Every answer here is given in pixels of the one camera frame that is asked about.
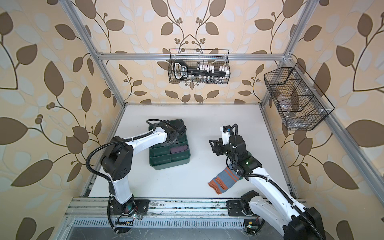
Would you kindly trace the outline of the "purple sock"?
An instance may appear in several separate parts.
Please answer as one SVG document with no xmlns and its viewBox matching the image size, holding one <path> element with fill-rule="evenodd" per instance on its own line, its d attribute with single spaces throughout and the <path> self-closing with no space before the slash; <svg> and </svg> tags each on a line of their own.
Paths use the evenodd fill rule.
<svg viewBox="0 0 384 240">
<path fill-rule="evenodd" d="M 188 150 L 189 150 L 188 145 L 174 146 L 174 147 L 170 148 L 170 154 L 181 153 L 181 152 L 185 152 Z"/>
</svg>

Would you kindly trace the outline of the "green divided tray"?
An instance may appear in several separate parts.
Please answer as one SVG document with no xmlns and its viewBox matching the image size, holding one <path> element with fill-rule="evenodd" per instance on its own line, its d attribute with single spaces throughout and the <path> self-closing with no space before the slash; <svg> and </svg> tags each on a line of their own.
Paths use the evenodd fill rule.
<svg viewBox="0 0 384 240">
<path fill-rule="evenodd" d="M 189 163 L 191 152 L 188 151 L 170 154 L 170 148 L 174 146 L 188 145 L 187 133 L 182 135 L 177 142 L 173 144 L 161 143 L 149 148 L 149 163 L 155 170 L 176 167 Z"/>
</svg>

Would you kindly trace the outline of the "blue striped sock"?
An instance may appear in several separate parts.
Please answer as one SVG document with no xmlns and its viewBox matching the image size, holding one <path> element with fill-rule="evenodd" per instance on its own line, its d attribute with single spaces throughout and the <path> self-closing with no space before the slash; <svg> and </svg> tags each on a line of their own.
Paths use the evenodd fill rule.
<svg viewBox="0 0 384 240">
<path fill-rule="evenodd" d="M 209 187 L 211 187 L 218 195 L 225 193 L 230 189 L 235 183 L 241 180 L 242 177 L 239 177 L 234 170 L 226 167 L 222 172 L 220 172 L 216 177 L 214 177 L 210 182 L 208 182 Z"/>
</svg>

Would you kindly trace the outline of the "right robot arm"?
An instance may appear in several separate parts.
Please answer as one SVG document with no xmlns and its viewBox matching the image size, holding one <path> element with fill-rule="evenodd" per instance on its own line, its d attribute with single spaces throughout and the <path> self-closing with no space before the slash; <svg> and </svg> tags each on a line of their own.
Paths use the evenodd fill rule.
<svg viewBox="0 0 384 240">
<path fill-rule="evenodd" d="M 280 187 L 263 165 L 247 150 L 240 135 L 224 133 L 209 141 L 217 156 L 230 160 L 228 173 L 234 179 L 244 179 L 257 190 L 241 197 L 242 214 L 257 215 L 275 228 L 285 240 L 324 240 L 326 238 L 321 214 L 294 199 Z"/>
</svg>

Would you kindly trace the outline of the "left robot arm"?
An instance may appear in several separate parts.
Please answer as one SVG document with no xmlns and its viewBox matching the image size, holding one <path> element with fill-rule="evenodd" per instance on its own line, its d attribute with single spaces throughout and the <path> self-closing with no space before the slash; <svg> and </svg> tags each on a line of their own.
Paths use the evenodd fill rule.
<svg viewBox="0 0 384 240">
<path fill-rule="evenodd" d="M 149 150 L 149 163 L 155 170 L 187 164 L 191 157 L 183 120 L 149 119 L 146 123 L 148 132 L 131 138 L 116 136 L 86 158 L 88 171 L 107 180 L 112 201 L 125 215 L 136 210 L 128 177 L 136 154 Z"/>
</svg>

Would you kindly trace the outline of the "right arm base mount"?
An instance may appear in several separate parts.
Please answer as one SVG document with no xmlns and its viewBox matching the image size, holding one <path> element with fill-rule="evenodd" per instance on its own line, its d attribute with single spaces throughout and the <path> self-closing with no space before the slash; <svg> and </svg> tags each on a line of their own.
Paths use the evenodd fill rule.
<svg viewBox="0 0 384 240">
<path fill-rule="evenodd" d="M 226 207 L 228 210 L 228 215 L 230 217 L 251 217 L 256 218 L 259 215 L 255 214 L 251 210 L 251 203 L 256 203 L 256 201 L 246 202 L 244 200 L 228 200 L 226 201 Z"/>
</svg>

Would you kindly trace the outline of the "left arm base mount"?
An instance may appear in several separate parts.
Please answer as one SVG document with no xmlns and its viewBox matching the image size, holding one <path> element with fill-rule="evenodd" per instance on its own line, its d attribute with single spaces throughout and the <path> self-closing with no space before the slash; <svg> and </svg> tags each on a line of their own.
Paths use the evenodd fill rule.
<svg viewBox="0 0 384 240">
<path fill-rule="evenodd" d="M 133 215 L 146 215 L 149 210 L 150 200 L 148 199 L 134 199 L 125 204 L 120 204 L 115 199 L 112 199 L 109 204 L 109 210 L 113 216 L 133 216 Z"/>
</svg>

